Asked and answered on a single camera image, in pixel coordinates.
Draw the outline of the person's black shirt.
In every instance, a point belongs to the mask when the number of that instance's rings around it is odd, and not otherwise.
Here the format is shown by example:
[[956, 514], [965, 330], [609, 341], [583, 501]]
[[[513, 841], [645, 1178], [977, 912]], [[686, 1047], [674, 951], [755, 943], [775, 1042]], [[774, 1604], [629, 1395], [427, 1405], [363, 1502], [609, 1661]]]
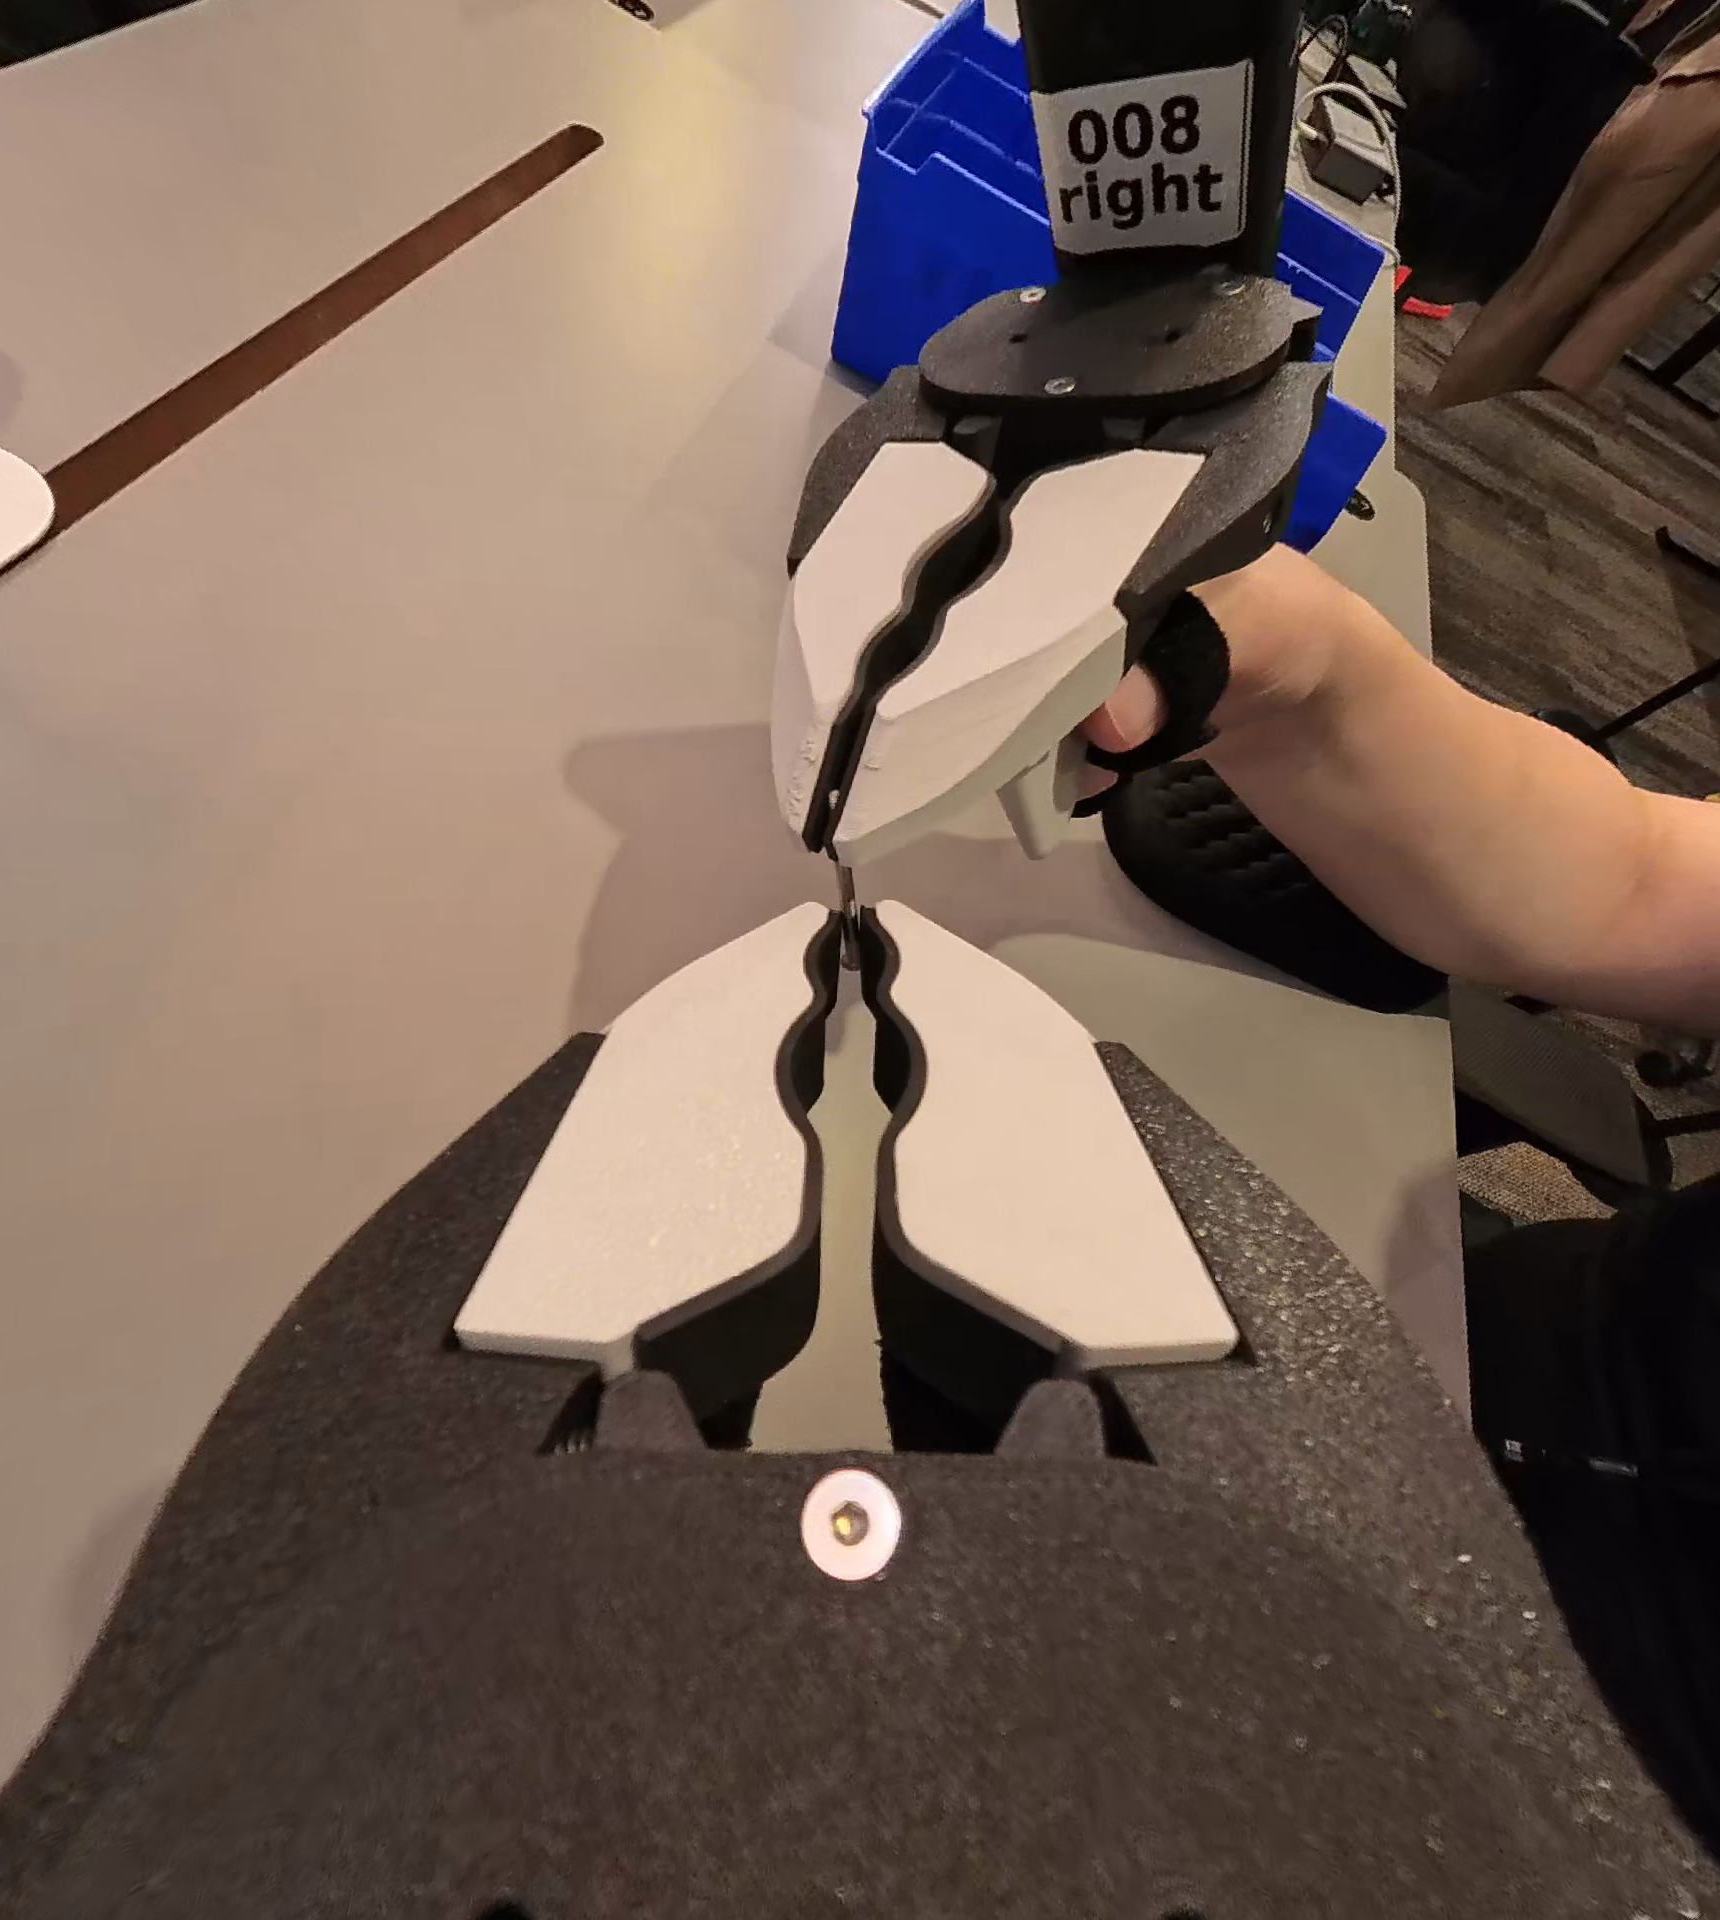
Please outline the person's black shirt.
[[1463, 1257], [1471, 1424], [1568, 1635], [1720, 1861], [1720, 1171]]

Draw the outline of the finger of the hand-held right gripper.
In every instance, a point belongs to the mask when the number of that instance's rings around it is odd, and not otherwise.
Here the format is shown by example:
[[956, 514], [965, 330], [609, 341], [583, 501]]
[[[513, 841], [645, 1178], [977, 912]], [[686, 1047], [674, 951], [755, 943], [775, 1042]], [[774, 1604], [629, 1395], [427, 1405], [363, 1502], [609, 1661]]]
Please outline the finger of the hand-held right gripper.
[[860, 753], [885, 693], [998, 544], [989, 468], [942, 441], [890, 441], [795, 563], [780, 612], [771, 769], [807, 849], [858, 817]]
[[830, 836], [840, 864], [898, 852], [989, 793], [1029, 858], [1064, 840], [1085, 781], [1073, 733], [1128, 668], [1118, 593], [1203, 466], [1128, 447], [1014, 493], [989, 570], [872, 707]]

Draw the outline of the person's right hand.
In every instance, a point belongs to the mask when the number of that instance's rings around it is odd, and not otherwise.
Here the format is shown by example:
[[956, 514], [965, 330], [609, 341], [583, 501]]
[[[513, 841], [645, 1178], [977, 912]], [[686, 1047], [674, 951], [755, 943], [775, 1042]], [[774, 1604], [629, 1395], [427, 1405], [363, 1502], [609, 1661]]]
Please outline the person's right hand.
[[1420, 741], [1456, 690], [1366, 600], [1290, 548], [1203, 581], [1222, 642], [1207, 670], [1207, 763], [1293, 852], [1424, 834]]

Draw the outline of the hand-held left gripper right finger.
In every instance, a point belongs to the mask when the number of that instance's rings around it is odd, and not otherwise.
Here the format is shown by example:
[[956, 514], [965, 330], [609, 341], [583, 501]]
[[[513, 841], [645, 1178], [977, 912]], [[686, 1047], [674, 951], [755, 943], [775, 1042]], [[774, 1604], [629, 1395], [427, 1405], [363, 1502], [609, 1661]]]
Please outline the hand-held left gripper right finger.
[[987, 1452], [1041, 1380], [1212, 1364], [1239, 1329], [1085, 1025], [899, 901], [864, 912], [872, 1305], [902, 1448]]

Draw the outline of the black wrist rest pad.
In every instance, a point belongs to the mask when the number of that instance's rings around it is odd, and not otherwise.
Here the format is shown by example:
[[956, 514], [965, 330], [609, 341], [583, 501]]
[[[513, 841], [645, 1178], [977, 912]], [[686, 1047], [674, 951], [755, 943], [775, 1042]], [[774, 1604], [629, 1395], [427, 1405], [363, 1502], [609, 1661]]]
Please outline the black wrist rest pad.
[[1382, 1013], [1443, 995], [1448, 977], [1346, 907], [1202, 760], [1121, 777], [1104, 793], [1107, 849], [1184, 925], [1321, 993]]

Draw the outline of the grey desk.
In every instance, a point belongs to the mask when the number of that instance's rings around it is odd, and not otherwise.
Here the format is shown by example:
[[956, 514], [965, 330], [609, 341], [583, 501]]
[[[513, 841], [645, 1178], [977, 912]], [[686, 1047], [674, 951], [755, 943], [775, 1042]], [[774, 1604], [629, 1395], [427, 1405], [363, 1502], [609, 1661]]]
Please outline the grey desk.
[[0, 72], [40, 471], [600, 145], [0, 577], [0, 1786], [315, 1270], [830, 896], [767, 703], [905, 3], [198, 3]]

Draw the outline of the person's right forearm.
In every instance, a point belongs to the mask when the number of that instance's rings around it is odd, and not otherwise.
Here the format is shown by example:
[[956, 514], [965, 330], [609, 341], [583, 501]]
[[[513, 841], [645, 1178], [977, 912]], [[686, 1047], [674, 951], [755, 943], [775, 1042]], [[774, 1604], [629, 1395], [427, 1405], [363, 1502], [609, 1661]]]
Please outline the person's right forearm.
[[1424, 661], [1392, 732], [1363, 917], [1446, 971], [1720, 1039], [1720, 802], [1648, 792]]

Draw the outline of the brown coat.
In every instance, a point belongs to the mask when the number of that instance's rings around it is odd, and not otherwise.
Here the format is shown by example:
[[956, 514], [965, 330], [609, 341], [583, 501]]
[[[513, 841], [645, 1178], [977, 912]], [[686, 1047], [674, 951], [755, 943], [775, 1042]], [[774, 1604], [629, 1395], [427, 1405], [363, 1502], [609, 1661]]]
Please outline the brown coat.
[[1640, 3], [1644, 78], [1591, 136], [1524, 261], [1452, 345], [1431, 411], [1588, 395], [1720, 259], [1720, 3]]

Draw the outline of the grey chair base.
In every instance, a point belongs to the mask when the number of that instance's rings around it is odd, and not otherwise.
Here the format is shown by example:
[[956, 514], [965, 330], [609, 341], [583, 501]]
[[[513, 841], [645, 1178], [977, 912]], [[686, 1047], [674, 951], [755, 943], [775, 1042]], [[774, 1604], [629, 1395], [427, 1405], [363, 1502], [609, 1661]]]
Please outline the grey chair base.
[[1526, 1143], [1608, 1206], [1671, 1187], [1657, 1118], [1585, 1038], [1463, 979], [1448, 981], [1448, 1025], [1461, 1157]]

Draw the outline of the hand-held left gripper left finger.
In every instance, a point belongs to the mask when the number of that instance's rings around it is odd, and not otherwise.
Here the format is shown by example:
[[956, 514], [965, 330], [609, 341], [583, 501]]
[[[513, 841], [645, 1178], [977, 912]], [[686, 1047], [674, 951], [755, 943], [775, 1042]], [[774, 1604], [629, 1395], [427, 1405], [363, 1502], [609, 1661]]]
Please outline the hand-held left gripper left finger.
[[713, 1448], [821, 1304], [824, 1089], [841, 924], [809, 901], [672, 971], [616, 1015], [451, 1334], [476, 1354], [663, 1373]]

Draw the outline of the grey power adapter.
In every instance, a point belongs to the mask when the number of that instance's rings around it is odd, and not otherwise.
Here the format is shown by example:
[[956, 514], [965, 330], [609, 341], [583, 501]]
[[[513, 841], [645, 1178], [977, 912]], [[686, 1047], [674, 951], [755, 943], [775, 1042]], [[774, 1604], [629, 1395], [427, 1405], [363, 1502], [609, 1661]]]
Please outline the grey power adapter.
[[1402, 166], [1393, 119], [1371, 91], [1328, 80], [1304, 89], [1296, 131], [1307, 177], [1366, 205], [1402, 198]]

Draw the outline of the blue plastic bin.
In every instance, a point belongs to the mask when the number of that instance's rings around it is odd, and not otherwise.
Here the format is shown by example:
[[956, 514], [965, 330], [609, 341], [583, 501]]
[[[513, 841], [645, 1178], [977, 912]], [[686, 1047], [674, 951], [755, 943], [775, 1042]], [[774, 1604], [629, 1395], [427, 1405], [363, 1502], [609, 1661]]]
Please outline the blue plastic bin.
[[[1054, 276], [1040, 143], [1018, 17], [956, 3], [874, 87], [830, 332], [843, 369], [884, 382], [967, 305]], [[1386, 265], [1349, 214], [1288, 187], [1275, 276], [1319, 307], [1313, 358], [1334, 364]], [[1393, 471], [1390, 428], [1330, 395], [1288, 523], [1309, 551], [1341, 510], [1366, 518], [1368, 481]]]

